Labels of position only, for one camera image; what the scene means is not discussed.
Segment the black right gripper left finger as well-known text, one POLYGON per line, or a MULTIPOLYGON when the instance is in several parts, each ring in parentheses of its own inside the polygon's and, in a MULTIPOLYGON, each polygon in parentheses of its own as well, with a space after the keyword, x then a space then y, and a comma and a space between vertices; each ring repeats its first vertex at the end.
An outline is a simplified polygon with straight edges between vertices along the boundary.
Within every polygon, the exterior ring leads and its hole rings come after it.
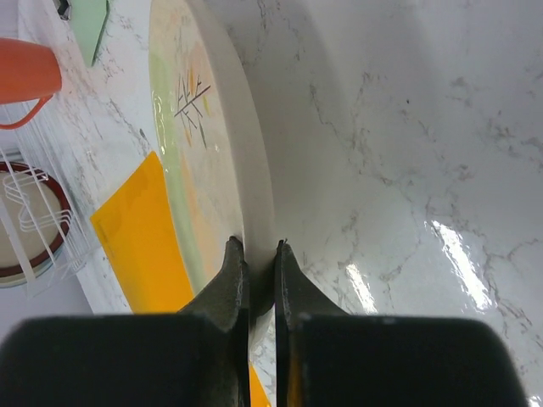
POLYGON ((247 406, 249 283, 242 243, 176 313, 48 317, 1 345, 4 406, 247 406))

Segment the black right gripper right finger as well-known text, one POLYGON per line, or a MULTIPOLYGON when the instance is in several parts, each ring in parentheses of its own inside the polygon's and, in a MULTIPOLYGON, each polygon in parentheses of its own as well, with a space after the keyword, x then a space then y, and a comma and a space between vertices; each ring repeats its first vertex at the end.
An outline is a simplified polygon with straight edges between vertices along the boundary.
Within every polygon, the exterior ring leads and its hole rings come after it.
POLYGON ((274 262, 280 406, 525 406, 512 359, 481 321, 351 315, 280 242, 274 262))

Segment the green cream branch plate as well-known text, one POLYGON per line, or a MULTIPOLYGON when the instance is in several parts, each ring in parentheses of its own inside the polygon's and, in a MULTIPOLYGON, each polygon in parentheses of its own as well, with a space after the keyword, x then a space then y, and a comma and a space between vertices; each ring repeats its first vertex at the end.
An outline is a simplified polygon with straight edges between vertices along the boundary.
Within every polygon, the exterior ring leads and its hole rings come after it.
POLYGON ((265 289, 275 255, 272 183, 258 114, 229 35, 202 1, 154 1, 149 80, 160 159, 188 279, 201 291, 230 237, 249 267, 252 343, 272 317, 265 289))

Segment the brown rimmed plate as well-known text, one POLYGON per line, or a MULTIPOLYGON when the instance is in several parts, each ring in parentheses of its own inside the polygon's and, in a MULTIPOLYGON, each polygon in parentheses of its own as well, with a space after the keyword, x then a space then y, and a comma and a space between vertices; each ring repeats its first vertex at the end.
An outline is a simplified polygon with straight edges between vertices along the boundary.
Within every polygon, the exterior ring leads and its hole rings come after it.
POLYGON ((63 250, 73 212, 59 182, 36 167, 3 161, 1 200, 36 282, 46 287, 67 277, 63 250))

